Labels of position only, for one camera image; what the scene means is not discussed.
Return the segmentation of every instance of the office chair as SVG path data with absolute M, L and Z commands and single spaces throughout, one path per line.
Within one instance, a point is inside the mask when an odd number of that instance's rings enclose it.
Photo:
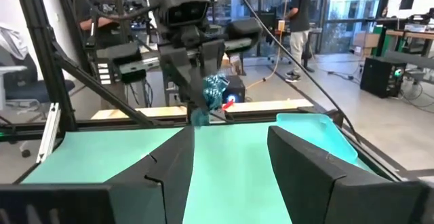
M 36 111 L 42 119 L 47 119 L 47 112 L 50 107 L 50 97 L 44 81 L 38 81 L 36 64 L 30 54 L 24 60 L 18 60 L 12 56 L 15 65 L 27 67 L 26 70 L 7 73 L 4 75 L 4 86 L 6 93 L 6 105 L 18 112 Z M 66 90 L 70 92 L 75 88 L 74 82 L 65 80 Z M 27 141 L 20 145 L 22 157 L 29 157 L 30 151 L 26 148 Z

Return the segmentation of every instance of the green mat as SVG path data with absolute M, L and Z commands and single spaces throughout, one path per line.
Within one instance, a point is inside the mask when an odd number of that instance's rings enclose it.
M 196 130 L 184 223 L 291 223 L 267 148 L 268 127 L 274 124 Z M 68 133 L 24 183 L 102 183 L 179 130 Z M 368 169 L 361 162 L 359 166 Z

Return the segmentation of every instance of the gray floor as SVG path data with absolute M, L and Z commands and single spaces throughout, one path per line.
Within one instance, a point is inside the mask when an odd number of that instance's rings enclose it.
M 360 61 L 360 57 L 350 54 L 317 56 L 317 62 L 311 61 L 311 67 L 316 70 L 312 76 L 348 115 L 356 131 L 373 145 L 410 172 L 434 169 L 434 143 L 432 140 L 434 138 L 434 130 L 431 129 L 431 125 L 434 122 L 434 114 L 421 111 L 405 103 L 404 100 L 392 98 L 380 99 L 361 91 L 358 84 L 356 84 L 359 76 L 358 66 Z M 248 86 L 258 79 L 269 76 L 271 73 L 270 67 L 271 63 L 266 59 L 252 58 L 246 60 L 245 71 L 247 76 L 243 77 L 245 85 Z M 284 75 L 289 68 L 290 66 L 287 62 L 283 61 L 279 64 L 277 72 L 280 75 Z M 354 73 L 355 83 L 334 75 L 328 75 L 326 71 Z M 149 73 L 148 80 L 155 93 L 153 106 L 164 106 L 161 92 L 161 73 Z M 301 81 L 293 83 L 293 85 L 318 102 L 322 107 L 326 109 L 333 108 L 327 98 L 305 75 Z M 412 94 L 417 95 L 420 92 L 420 87 L 413 86 L 411 82 L 406 82 L 403 89 L 409 97 Z M 423 84 L 423 92 L 434 95 L 434 87 Z M 255 101 L 302 98 L 301 94 L 276 75 L 266 82 L 249 89 L 247 96 Z M 413 102 L 417 105 L 429 105 L 433 100 L 434 98 L 422 95 Z M 88 88 L 84 88 L 78 82 L 76 84 L 76 92 L 71 97 L 71 101 L 76 110 L 75 116 L 77 119 L 89 119 L 100 108 L 100 98 L 98 95 Z M 134 107 L 140 107 L 140 105 L 135 103 L 131 92 L 130 104 Z M 434 111 L 434 106 L 425 109 Z M 16 115 L 15 112 L 7 112 L 5 115 L 13 122 L 25 122 L 29 119 L 39 120 L 37 118 L 38 115 L 35 113 Z M 37 144 L 35 142 L 31 145 L 33 153 L 37 152 Z M 33 158 L 22 159 L 20 157 L 17 145 L 0 144 L 0 183 L 14 181 L 33 162 Z M 434 176 L 427 176 L 423 179 L 434 182 Z

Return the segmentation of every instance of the man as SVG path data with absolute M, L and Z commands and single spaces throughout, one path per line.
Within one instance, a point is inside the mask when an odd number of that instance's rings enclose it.
M 307 42 L 307 36 L 309 34 L 309 6 L 311 0 L 291 0 L 291 10 L 286 16 L 290 20 L 290 46 L 291 54 L 295 58 L 296 62 L 301 64 L 301 57 L 303 53 L 303 47 Z M 287 82 L 295 82 L 300 80 L 300 75 L 292 69 L 286 73 Z
M 92 27 L 92 13 L 90 10 L 91 6 L 89 6 L 86 0 L 75 0 L 75 12 L 85 40 L 89 38 Z M 103 4 L 101 10 L 107 13 L 111 11 L 112 8 L 107 4 Z M 118 27 L 119 23 L 115 22 L 114 20 L 99 17 L 98 31 L 96 33 L 96 49 L 104 49 L 114 45 L 122 44 L 122 39 L 120 37 L 119 31 L 117 30 Z M 104 87 L 110 90 L 110 92 L 112 92 L 119 99 L 123 101 L 127 100 L 125 96 L 125 86 L 123 83 L 112 83 L 109 85 L 104 85 Z M 114 107 L 109 102 L 101 98 L 101 109 L 114 109 Z

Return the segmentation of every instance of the teal tray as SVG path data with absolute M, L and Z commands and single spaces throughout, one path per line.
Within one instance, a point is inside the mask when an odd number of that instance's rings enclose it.
M 277 125 L 332 155 L 357 165 L 356 150 L 327 115 L 280 113 L 277 115 Z

